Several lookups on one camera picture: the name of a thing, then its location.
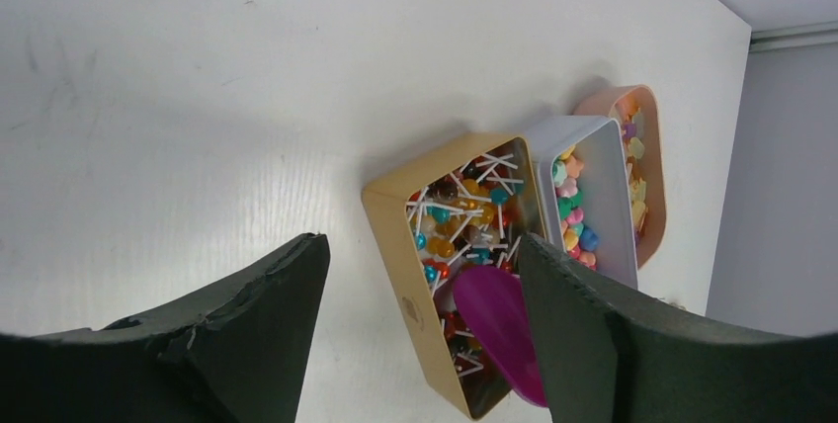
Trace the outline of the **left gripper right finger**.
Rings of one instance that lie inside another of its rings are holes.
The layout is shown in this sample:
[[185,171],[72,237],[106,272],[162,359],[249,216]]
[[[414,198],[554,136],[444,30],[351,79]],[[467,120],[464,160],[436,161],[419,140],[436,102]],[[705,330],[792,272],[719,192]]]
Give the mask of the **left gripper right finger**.
[[833,422],[837,336],[795,337],[675,307],[541,237],[519,266],[556,422]]

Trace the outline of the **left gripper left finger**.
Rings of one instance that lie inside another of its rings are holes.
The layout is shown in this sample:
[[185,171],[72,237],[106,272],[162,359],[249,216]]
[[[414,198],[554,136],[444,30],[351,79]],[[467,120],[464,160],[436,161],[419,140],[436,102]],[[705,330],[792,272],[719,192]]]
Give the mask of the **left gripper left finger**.
[[292,422],[330,264],[304,233],[100,330],[1,338],[5,422]]

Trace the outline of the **magenta plastic scoop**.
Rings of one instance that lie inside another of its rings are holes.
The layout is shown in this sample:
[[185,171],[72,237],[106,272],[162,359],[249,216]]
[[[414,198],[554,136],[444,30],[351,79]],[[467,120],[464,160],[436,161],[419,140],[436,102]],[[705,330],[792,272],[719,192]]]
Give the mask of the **magenta plastic scoop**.
[[466,326],[510,387],[523,400],[546,407],[521,280],[492,266],[477,266],[459,275],[453,296]]

